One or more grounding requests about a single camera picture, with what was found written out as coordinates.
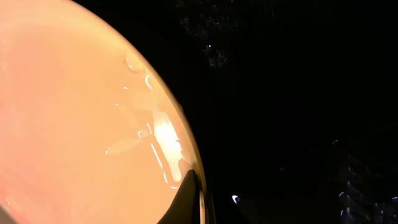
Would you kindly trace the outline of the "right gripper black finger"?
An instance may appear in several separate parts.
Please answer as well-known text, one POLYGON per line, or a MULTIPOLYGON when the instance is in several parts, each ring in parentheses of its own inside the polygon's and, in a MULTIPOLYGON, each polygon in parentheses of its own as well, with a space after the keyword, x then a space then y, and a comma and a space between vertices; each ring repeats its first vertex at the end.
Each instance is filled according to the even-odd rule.
POLYGON ((197 173, 186 173, 169 209, 158 224, 200 224, 200 184, 197 173))

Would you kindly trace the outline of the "yellow plate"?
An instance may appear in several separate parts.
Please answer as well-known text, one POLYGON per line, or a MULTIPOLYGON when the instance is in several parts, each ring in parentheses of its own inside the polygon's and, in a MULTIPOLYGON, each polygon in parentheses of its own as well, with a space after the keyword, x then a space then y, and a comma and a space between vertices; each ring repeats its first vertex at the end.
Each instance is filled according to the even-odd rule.
POLYGON ((145 58, 73 1, 1 2, 1 222, 158 223, 186 173, 179 104, 145 58))

